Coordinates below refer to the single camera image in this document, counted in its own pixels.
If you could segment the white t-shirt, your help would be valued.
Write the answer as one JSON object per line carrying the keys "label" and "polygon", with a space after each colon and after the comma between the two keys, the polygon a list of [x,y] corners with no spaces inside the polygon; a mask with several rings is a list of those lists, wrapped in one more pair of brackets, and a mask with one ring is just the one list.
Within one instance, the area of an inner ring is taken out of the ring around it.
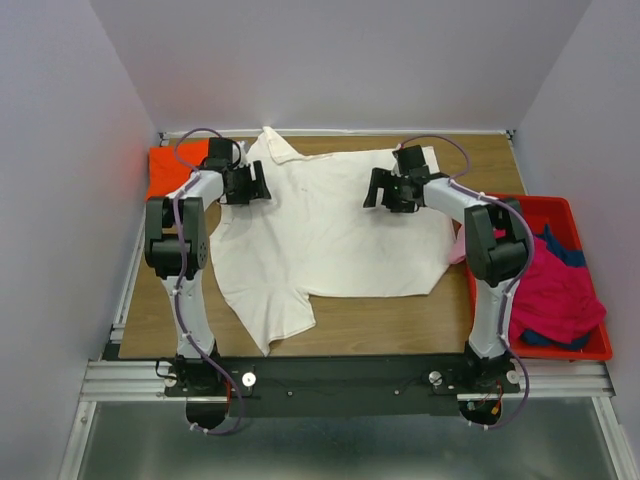
{"label": "white t-shirt", "polygon": [[425,295],[449,266],[450,218],[365,208],[371,173],[388,149],[305,156],[271,128],[248,152],[270,198],[226,204],[210,237],[215,278],[259,351],[316,324],[311,298]]}

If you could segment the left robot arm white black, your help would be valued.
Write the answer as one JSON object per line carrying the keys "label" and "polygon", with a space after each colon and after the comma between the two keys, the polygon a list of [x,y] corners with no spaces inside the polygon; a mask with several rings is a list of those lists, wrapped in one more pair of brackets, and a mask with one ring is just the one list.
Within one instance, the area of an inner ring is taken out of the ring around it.
{"label": "left robot arm white black", "polygon": [[203,272],[209,258],[206,210],[225,201],[244,206],[271,197],[260,161],[249,162],[243,144],[218,135],[194,143],[154,147],[145,200],[144,258],[160,279],[177,331],[169,387],[214,393],[236,383],[222,367],[209,326]]}

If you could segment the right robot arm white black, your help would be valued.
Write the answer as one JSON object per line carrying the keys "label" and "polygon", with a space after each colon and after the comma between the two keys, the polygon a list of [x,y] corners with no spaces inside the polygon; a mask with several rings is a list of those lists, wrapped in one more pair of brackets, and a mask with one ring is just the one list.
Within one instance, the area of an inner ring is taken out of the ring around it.
{"label": "right robot arm white black", "polygon": [[534,259],[533,234],[517,200],[476,192],[431,170],[418,145],[400,145],[392,155],[393,169],[372,169],[363,206],[382,204],[393,213],[429,207],[463,228],[476,297],[473,327],[454,378],[471,391],[483,391],[513,369],[509,327],[515,293]]}

